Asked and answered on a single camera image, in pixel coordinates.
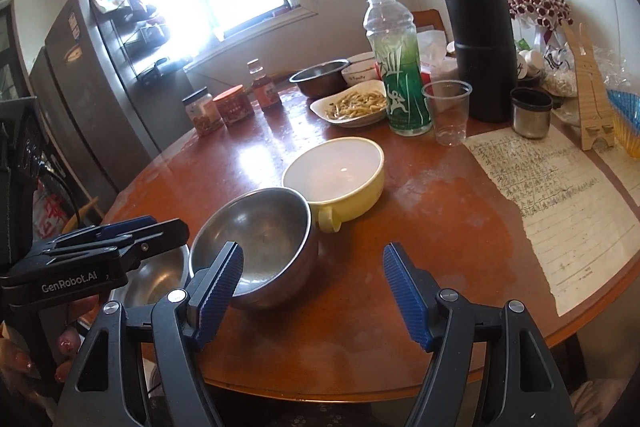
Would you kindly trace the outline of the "person's left hand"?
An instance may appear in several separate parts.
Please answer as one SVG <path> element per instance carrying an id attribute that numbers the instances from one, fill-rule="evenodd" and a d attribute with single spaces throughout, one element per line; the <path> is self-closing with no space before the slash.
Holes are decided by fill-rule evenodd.
<path id="1" fill-rule="evenodd" d="M 54 378 L 64 384 L 73 361 L 81 345 L 80 335 L 70 323 L 75 322 L 79 317 L 94 311 L 100 302 L 98 295 L 76 300 L 67 309 L 67 327 L 56 340 L 58 351 L 63 355 L 63 361 L 56 369 Z M 1 336 L 1 368 L 5 371 L 29 374 L 37 366 L 32 361 L 30 354 L 14 343 L 11 337 Z"/>

